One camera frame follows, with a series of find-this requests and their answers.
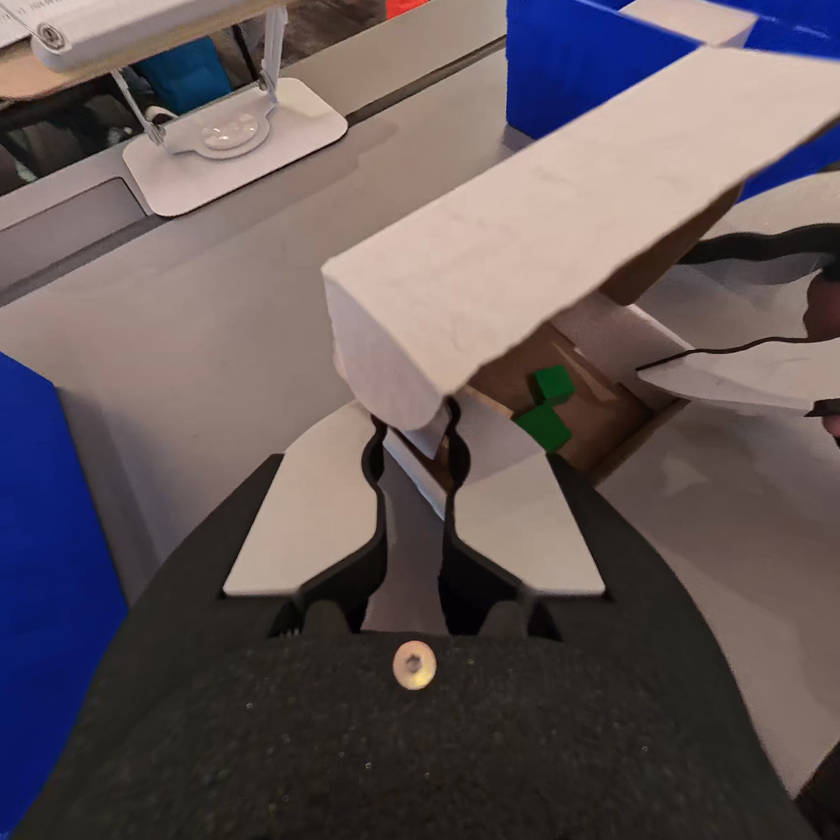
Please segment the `green cube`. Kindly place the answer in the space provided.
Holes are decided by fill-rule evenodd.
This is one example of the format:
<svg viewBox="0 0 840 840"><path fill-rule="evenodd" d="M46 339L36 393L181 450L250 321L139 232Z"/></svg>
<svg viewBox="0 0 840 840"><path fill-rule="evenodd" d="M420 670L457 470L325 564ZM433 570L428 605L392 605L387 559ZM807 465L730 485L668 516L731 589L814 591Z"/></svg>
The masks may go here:
<svg viewBox="0 0 840 840"><path fill-rule="evenodd" d="M532 375L533 392L538 404L560 406L575 394L571 373L563 364L537 370Z"/></svg>
<svg viewBox="0 0 840 840"><path fill-rule="evenodd" d="M557 414L555 406L541 403L523 412L513 422L545 452L556 453L572 440L572 432Z"/></svg>

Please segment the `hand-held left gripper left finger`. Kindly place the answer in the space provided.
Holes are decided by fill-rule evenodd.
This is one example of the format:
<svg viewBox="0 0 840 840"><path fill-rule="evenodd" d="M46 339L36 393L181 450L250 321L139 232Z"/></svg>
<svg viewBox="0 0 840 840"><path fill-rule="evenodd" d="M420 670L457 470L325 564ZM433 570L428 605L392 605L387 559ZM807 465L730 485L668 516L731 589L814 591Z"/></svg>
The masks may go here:
<svg viewBox="0 0 840 840"><path fill-rule="evenodd" d="M385 426L350 402L283 454L224 583L226 597L336 604L359 632L385 579Z"/></svg>

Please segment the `person's right hand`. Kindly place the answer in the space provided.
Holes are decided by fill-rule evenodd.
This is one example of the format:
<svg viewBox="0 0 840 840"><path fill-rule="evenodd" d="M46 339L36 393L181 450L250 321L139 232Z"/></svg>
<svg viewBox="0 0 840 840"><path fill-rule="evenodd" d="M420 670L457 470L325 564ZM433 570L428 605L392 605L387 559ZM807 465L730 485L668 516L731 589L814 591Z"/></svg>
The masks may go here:
<svg viewBox="0 0 840 840"><path fill-rule="evenodd" d="M811 280L803 314L805 333L810 341L839 337L839 267L826 266Z"/></svg>

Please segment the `white stand base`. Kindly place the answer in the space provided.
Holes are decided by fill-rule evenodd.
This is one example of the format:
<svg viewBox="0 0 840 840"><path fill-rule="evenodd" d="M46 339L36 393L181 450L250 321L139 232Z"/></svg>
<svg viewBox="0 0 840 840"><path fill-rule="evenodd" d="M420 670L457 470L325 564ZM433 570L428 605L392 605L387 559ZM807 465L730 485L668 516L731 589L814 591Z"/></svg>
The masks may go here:
<svg viewBox="0 0 840 840"><path fill-rule="evenodd" d="M336 143L344 116L295 78L251 86L126 144L122 158L152 214L178 217Z"/></svg>

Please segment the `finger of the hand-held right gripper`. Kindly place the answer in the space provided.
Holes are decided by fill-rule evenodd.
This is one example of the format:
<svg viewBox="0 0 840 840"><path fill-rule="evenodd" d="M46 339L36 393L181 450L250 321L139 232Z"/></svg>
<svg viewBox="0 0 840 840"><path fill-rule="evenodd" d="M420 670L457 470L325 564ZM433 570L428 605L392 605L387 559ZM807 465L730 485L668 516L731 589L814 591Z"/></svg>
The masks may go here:
<svg viewBox="0 0 840 840"><path fill-rule="evenodd" d="M767 338L688 350L643 365L637 377L695 403L744 412L838 412L839 339Z"/></svg>
<svg viewBox="0 0 840 840"><path fill-rule="evenodd" d="M823 172L736 204L678 262L727 288L839 280L839 173Z"/></svg>

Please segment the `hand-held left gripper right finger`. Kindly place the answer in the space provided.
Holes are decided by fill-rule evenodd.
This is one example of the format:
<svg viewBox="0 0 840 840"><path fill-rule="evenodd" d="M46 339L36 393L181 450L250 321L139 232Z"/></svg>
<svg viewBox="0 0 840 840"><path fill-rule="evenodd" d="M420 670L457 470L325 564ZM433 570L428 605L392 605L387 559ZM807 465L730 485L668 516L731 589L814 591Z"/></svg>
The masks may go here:
<svg viewBox="0 0 840 840"><path fill-rule="evenodd" d="M438 594L448 632L561 635L549 604L606 586L546 451L471 394L446 401L448 472Z"/></svg>

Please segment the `blue plastic bin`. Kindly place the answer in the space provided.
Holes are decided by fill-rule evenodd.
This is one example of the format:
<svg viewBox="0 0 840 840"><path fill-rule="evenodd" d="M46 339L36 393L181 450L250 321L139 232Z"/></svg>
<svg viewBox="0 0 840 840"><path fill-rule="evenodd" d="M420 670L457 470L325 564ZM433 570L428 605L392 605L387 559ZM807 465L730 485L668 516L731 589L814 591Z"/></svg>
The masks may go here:
<svg viewBox="0 0 840 840"><path fill-rule="evenodd" d="M713 2L759 15L742 48L620 14L508 2L507 122L571 190L640 188L679 218L838 164L838 2Z"/></svg>
<svg viewBox="0 0 840 840"><path fill-rule="evenodd" d="M1 831L66 747L128 613L52 382L1 357Z"/></svg>

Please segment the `white cardboard box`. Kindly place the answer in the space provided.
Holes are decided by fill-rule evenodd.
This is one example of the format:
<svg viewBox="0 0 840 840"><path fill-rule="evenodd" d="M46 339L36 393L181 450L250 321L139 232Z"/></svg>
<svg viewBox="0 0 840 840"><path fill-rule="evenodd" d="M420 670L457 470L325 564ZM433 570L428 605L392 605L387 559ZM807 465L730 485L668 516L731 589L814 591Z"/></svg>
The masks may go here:
<svg viewBox="0 0 840 840"><path fill-rule="evenodd" d="M511 501L538 445L465 385L605 284L648 287L760 166L838 120L838 63L702 48L330 259L335 358L356 401L448 436L445 519Z"/></svg>
<svg viewBox="0 0 840 840"><path fill-rule="evenodd" d="M633 1L620 14L698 41L702 45L742 48L760 16L708 1Z"/></svg>

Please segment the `printed instruction sheet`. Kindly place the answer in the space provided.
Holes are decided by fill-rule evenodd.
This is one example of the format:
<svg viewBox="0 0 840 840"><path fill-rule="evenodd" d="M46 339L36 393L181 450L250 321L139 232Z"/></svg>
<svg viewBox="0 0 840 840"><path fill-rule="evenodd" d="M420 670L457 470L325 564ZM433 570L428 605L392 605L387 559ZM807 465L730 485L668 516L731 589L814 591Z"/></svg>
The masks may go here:
<svg viewBox="0 0 840 840"><path fill-rule="evenodd" d="M2 1L1 49L29 38L42 23L75 11L89 1Z"/></svg>

